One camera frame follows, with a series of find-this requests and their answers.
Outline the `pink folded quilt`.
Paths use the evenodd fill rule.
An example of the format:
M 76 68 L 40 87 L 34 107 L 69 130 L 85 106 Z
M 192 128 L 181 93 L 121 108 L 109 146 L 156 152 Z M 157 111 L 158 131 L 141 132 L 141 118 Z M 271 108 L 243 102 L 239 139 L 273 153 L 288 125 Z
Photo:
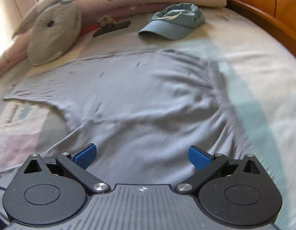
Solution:
M 225 7 L 227 0 L 61 0 L 73 1 L 81 12 L 81 29 L 95 24 L 103 16 L 124 18 L 147 14 L 166 8 L 171 4 L 192 3 L 206 7 Z M 27 48 L 33 26 L 23 34 L 14 37 L 14 43 L 0 57 L 0 76 L 28 59 Z

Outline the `grey cat face cushion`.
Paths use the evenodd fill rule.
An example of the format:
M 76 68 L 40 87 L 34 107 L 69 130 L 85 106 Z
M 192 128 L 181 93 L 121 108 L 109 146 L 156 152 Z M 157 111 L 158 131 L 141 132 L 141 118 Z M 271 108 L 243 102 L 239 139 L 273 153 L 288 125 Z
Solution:
M 27 48 L 32 65 L 60 58 L 75 43 L 81 30 L 81 12 L 75 2 L 57 3 L 36 19 Z

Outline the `grey striped pants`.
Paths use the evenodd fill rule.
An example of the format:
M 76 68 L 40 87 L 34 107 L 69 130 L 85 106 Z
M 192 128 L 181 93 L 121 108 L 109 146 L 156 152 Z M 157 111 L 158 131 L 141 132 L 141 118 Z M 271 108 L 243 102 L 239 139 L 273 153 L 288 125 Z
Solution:
M 196 145 L 230 158 L 257 154 L 216 60 L 181 51 L 95 56 L 13 83 L 4 100 L 55 108 L 68 135 L 44 157 L 98 148 L 89 171 L 109 185 L 177 185 L 195 173 Z

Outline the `black phone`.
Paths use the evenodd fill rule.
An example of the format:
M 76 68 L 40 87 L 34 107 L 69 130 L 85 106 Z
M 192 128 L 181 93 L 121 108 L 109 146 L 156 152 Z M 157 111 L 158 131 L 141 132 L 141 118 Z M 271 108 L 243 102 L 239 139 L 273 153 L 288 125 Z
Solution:
M 125 21 L 125 22 L 120 22 L 120 23 L 115 23 L 115 24 L 108 24 L 108 25 L 98 29 L 93 34 L 93 37 L 97 37 L 97 36 L 107 34 L 107 33 L 110 33 L 110 32 L 114 32 L 114 31 L 117 31 L 117 30 L 125 29 L 125 28 L 128 28 L 130 25 L 131 25 L 131 21 Z

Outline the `wooden headboard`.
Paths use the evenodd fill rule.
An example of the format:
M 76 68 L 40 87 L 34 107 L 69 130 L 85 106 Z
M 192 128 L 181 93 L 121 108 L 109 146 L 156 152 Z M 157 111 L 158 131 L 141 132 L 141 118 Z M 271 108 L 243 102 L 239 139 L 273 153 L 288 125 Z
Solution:
M 267 31 L 296 57 L 296 0 L 227 0 L 227 8 Z

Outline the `blue baseball cap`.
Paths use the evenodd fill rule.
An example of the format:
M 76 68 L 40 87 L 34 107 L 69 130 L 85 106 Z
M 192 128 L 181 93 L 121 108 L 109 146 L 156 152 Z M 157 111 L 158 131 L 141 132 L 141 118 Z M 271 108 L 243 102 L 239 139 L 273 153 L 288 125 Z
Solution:
M 153 33 L 169 40 L 180 40 L 206 23 L 201 9 L 192 3 L 174 4 L 155 13 L 139 33 Z

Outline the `grey patterned pillow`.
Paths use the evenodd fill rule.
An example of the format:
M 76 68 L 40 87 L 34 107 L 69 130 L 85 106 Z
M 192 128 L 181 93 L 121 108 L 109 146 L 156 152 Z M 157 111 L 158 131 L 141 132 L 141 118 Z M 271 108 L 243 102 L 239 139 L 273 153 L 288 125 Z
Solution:
M 61 0 L 40 0 L 25 15 L 23 21 L 14 30 L 12 38 L 28 31 L 35 23 L 37 17 L 48 7 L 59 3 Z

